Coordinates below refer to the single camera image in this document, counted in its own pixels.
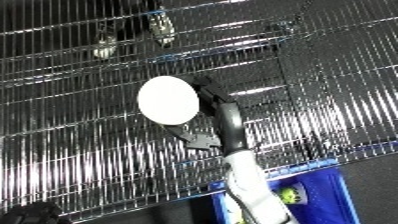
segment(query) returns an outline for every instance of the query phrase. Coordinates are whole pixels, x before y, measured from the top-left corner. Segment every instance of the white ball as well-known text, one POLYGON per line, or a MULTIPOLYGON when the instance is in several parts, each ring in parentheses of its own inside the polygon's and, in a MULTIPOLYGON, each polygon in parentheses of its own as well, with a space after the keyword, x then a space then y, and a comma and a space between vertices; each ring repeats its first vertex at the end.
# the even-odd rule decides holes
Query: white ball
POLYGON ((199 112, 199 98, 185 81, 160 76, 146 82, 138 93, 138 106, 148 119, 162 125, 180 125, 199 112))

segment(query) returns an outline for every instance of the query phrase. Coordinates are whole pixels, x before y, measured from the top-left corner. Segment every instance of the blue bin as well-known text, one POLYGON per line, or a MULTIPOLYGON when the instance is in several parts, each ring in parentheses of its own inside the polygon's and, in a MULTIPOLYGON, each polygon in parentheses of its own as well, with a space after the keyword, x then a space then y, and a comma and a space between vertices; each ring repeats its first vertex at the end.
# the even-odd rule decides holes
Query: blue bin
MULTIPOLYGON (((294 169, 302 171, 303 167, 308 167, 308 164, 294 169)), ((277 190, 282 187, 292 186, 298 182, 306 189, 308 204, 288 205, 288 207, 301 224, 360 223, 338 168, 327 168, 270 181, 269 185, 271 189, 277 190)), ((211 188, 213 190, 222 189, 224 188, 224 182, 213 183, 211 188)), ((218 223, 230 224, 224 204, 225 195, 219 193, 212 197, 218 223)))

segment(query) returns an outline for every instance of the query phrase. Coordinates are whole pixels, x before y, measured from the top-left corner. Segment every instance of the chrome wire grid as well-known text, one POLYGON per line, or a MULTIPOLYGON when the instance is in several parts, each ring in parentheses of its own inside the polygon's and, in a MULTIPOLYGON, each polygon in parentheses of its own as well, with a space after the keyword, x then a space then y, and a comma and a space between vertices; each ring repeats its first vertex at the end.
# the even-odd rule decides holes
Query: chrome wire grid
MULTIPOLYGON (((222 83, 265 169, 396 151, 395 1, 165 0, 169 49, 140 4, 1 3, 2 211, 48 200, 81 221, 209 193, 223 176, 219 152, 185 150, 138 111, 140 86, 160 75, 222 83), (97 28, 112 21, 124 29, 100 60, 97 28), (289 21, 293 32, 280 32, 289 21)), ((212 131, 202 115, 187 128, 212 131)))

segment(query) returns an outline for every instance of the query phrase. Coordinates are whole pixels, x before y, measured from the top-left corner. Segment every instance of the wire shelf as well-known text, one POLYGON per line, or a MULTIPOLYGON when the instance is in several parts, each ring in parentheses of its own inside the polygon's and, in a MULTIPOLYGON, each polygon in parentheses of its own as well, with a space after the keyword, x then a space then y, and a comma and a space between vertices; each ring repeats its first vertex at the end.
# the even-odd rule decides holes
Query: wire shelf
MULTIPOLYGON (((209 193, 219 152, 185 150, 137 108, 160 75, 219 81, 266 170, 396 152, 395 1, 164 1, 168 49, 148 1, 0 4, 0 210, 51 200, 82 221, 209 193), (121 23, 116 52, 96 58, 97 28, 121 23)), ((201 115, 187 127, 212 131, 201 115)))

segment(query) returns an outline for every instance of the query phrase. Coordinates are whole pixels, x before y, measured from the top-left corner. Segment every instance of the sneaker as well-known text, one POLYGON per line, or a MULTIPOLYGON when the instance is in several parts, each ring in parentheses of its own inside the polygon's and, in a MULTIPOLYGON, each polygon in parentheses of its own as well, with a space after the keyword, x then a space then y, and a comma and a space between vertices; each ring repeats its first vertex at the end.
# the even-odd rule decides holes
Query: sneaker
POLYGON ((99 29, 97 36, 97 44, 93 51, 95 57, 105 60, 115 54, 117 49, 117 37, 116 33, 102 26, 99 29))
POLYGON ((159 12, 148 15, 149 30, 161 47, 168 48, 175 40, 175 29, 163 10, 164 7, 160 6, 159 12))

